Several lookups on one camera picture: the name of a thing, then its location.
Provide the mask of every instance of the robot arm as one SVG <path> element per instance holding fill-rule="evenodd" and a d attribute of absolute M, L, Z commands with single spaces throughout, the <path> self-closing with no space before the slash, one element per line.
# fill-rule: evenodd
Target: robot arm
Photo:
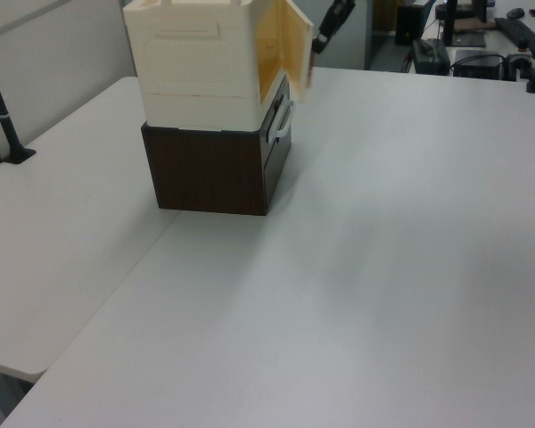
<path fill-rule="evenodd" d="M 313 39 L 311 51 L 313 54 L 321 54 L 331 37 L 337 32 L 342 24 L 349 18 L 350 13 L 355 7 L 355 0 L 333 0 L 333 4 L 323 18 L 319 27 L 319 34 Z"/>

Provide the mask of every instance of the drawer handle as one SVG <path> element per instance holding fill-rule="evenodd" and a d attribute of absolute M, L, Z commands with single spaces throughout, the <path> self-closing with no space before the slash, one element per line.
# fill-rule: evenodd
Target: drawer handle
<path fill-rule="evenodd" d="M 279 109 L 277 110 L 276 117 L 274 118 L 269 132 L 267 133 L 267 143 L 272 144 L 277 138 L 286 136 L 289 132 L 289 128 L 292 126 L 292 117 L 295 113 L 295 103 L 289 98 L 285 97 Z"/>

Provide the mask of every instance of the dark brown wooden box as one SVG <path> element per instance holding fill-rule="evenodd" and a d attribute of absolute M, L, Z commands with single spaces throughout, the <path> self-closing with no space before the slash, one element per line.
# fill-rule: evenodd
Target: dark brown wooden box
<path fill-rule="evenodd" d="M 291 148 L 291 130 L 268 143 L 285 80 L 257 132 L 141 127 L 159 207 L 265 216 Z"/>

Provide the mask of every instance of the white table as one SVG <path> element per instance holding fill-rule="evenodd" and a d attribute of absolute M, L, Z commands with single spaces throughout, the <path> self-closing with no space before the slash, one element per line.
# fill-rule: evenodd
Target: white table
<path fill-rule="evenodd" d="M 125 78 L 0 165 L 0 372 L 35 382 L 177 211 L 159 210 Z"/>
<path fill-rule="evenodd" d="M 293 123 L 267 217 L 181 212 L 4 428 L 535 428 L 535 95 L 317 69 Z"/>
<path fill-rule="evenodd" d="M 438 0 L 436 4 L 442 4 L 441 0 Z M 521 18 L 521 21 L 527 25 L 535 33 L 535 18 L 529 15 L 530 9 L 535 9 L 535 0 L 497 0 L 496 6 L 488 9 L 488 19 L 493 21 L 494 18 L 505 18 L 506 14 L 516 7 L 522 7 L 525 10 L 525 16 Z M 435 19 L 435 6 L 432 8 L 430 17 L 428 18 L 427 25 L 432 23 Z M 440 29 L 440 38 L 443 31 L 443 26 Z M 422 38 L 437 38 L 438 36 L 438 22 L 435 22 L 428 28 Z M 456 51 L 458 49 L 472 49 L 472 50 L 487 50 L 495 51 L 498 54 L 504 56 L 509 54 L 519 54 L 517 46 L 513 44 L 503 33 L 497 30 L 487 31 L 485 33 L 486 47 L 448 47 L 448 55 L 450 61 L 453 63 L 456 58 Z"/>

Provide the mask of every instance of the cream plastic container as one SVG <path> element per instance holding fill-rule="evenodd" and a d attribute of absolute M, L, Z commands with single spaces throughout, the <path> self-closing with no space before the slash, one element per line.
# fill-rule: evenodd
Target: cream plastic container
<path fill-rule="evenodd" d="M 313 24 L 292 0 L 135 0 L 124 15 L 151 127 L 257 131 L 285 75 L 303 96 Z"/>

